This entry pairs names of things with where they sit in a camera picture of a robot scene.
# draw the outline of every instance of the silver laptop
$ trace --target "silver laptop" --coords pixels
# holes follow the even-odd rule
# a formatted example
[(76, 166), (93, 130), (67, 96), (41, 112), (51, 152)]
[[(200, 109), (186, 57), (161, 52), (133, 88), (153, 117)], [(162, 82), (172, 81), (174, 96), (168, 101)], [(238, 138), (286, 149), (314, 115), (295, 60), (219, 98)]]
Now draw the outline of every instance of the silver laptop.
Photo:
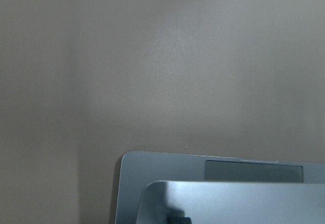
[(325, 184), (325, 165), (131, 151), (122, 158), (116, 224), (136, 223), (141, 193), (157, 180)]

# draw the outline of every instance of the black object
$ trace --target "black object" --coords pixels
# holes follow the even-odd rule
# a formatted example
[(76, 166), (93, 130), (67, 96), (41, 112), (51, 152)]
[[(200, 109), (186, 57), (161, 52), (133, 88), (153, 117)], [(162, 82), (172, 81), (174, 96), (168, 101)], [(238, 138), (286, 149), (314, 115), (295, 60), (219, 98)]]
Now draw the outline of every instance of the black object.
[(168, 224), (192, 224), (189, 217), (168, 217)]
[(304, 182), (303, 167), (301, 166), (226, 161), (205, 161), (204, 180), (227, 182)]

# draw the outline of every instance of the beige wall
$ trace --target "beige wall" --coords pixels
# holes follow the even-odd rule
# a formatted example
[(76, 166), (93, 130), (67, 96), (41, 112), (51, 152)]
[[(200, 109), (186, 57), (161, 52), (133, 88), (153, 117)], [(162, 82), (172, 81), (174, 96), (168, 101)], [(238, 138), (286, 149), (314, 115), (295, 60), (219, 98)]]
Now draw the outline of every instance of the beige wall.
[(0, 222), (113, 223), (129, 150), (325, 163), (325, 0), (1, 0)]

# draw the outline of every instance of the laptop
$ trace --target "laptop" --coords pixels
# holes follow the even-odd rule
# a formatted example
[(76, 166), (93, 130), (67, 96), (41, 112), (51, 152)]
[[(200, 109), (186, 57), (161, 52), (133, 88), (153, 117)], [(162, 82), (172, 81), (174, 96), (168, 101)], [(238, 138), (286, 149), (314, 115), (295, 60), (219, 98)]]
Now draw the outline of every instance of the laptop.
[(325, 184), (325, 165), (130, 151), (121, 162), (116, 224), (136, 223), (141, 193), (157, 180)]

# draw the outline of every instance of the aluminum surface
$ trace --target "aluminum surface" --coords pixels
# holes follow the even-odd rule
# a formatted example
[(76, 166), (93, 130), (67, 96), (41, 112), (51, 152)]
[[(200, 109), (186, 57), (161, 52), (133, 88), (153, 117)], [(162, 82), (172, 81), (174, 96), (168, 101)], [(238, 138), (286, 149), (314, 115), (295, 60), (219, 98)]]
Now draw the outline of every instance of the aluminum surface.
[(159, 181), (142, 194), (137, 224), (323, 224), (325, 184)]
[(325, 165), (292, 162), (265, 162), (229, 157), (130, 151), (122, 159), (116, 224), (136, 222), (144, 187), (156, 180), (203, 181), (206, 161), (302, 166), (304, 183), (325, 183)]

